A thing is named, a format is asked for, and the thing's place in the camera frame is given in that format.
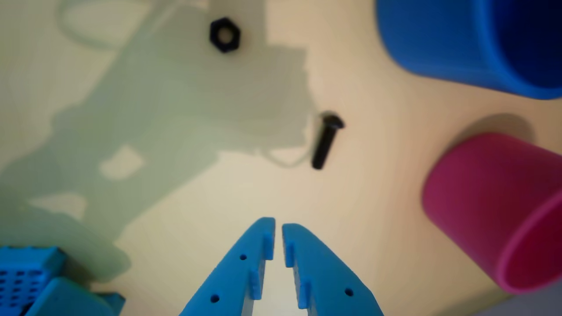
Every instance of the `black hex nut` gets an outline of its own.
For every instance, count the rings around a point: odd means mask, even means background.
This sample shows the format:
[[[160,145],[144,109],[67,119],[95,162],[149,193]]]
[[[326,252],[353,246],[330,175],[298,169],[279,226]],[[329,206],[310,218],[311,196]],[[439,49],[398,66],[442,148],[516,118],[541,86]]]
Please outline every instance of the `black hex nut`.
[[[230,42],[224,43],[220,40],[219,32],[222,29],[226,29],[232,34],[232,39],[230,40]],[[211,23],[211,43],[213,43],[213,45],[215,45],[215,47],[223,53],[237,50],[240,46],[240,36],[240,29],[227,17],[223,17],[222,19],[218,19]]]

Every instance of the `blue perforated block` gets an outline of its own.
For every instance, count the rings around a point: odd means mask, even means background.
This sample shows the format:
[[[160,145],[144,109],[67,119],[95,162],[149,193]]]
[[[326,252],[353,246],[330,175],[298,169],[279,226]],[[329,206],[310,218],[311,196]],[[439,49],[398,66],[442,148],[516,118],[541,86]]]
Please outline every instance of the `blue perforated block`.
[[[56,247],[0,247],[0,308],[16,313],[33,303],[65,260]]]
[[[119,294],[96,295],[66,278],[55,278],[25,316],[117,316],[124,304]]]

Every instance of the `beige table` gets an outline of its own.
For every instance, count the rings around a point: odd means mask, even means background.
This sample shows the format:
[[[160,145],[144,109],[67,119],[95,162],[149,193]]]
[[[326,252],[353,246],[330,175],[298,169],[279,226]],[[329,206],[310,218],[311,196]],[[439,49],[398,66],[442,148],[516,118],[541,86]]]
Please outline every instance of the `beige table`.
[[[424,177],[483,130],[562,152],[562,102],[411,75],[372,0],[0,1],[0,243],[177,315],[261,216],[316,233],[386,315],[467,315],[506,295],[424,216]],[[239,51],[207,40],[213,19]],[[340,114],[323,171],[319,114]],[[255,315],[297,310],[280,234]]]

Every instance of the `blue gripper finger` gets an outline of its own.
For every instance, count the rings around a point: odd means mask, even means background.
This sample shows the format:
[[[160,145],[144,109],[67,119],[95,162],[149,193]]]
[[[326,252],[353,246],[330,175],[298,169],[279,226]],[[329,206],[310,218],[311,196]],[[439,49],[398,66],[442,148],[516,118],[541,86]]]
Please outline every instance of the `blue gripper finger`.
[[[283,225],[285,265],[293,268],[298,308],[309,316],[382,316],[373,293],[308,229]]]
[[[261,299],[265,261],[273,259],[275,219],[256,221],[232,246],[180,316],[251,316]]]

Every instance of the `blue plastic part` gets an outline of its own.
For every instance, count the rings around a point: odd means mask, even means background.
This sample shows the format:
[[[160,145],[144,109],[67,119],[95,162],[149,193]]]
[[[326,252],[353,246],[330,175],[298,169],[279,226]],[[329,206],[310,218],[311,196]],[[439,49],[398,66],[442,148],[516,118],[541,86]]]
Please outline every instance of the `blue plastic part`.
[[[60,274],[65,260],[66,255],[56,247],[0,247],[2,315],[19,314],[33,303],[48,282]]]
[[[117,316],[124,304],[118,294],[98,296],[66,278],[55,278],[25,316]]]
[[[273,260],[275,219],[261,218],[240,237],[180,316],[250,316],[261,299],[265,261]]]
[[[537,99],[562,96],[562,1],[377,0],[390,55],[414,73]]]
[[[285,265],[293,268],[298,308],[309,316],[382,316],[373,293],[308,229],[283,225]]]

